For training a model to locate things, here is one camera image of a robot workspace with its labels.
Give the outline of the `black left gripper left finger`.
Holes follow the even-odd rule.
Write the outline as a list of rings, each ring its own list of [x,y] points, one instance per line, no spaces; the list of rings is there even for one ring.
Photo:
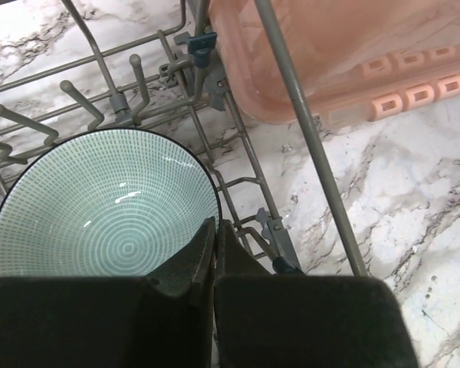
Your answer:
[[[0,367],[208,367],[216,225],[146,276],[0,277]]]

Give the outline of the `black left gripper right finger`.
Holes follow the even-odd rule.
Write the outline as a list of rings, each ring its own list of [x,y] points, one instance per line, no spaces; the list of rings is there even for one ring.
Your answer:
[[[416,367],[392,291],[355,276],[271,274],[218,231],[215,321],[223,367]]]

